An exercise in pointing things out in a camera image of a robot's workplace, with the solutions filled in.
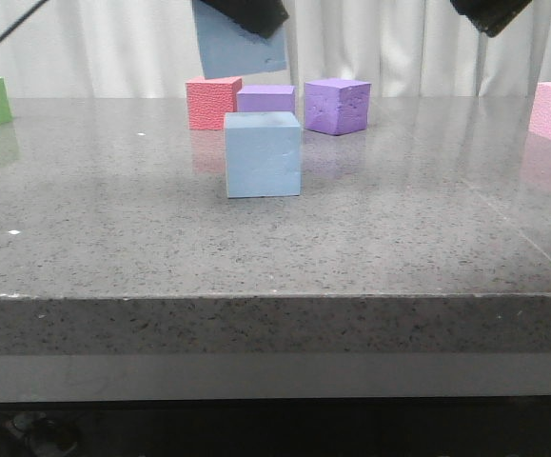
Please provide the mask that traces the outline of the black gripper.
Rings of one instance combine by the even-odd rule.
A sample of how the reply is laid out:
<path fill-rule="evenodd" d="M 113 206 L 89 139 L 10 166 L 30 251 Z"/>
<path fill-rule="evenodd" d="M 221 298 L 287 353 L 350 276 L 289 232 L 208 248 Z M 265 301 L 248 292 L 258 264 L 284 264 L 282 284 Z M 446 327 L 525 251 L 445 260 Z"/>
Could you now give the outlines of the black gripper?
<path fill-rule="evenodd" d="M 451 0 L 455 11 L 489 38 L 500 34 L 531 0 Z"/>
<path fill-rule="evenodd" d="M 244 30 L 270 38 L 289 18 L 280 0 L 204 0 Z"/>

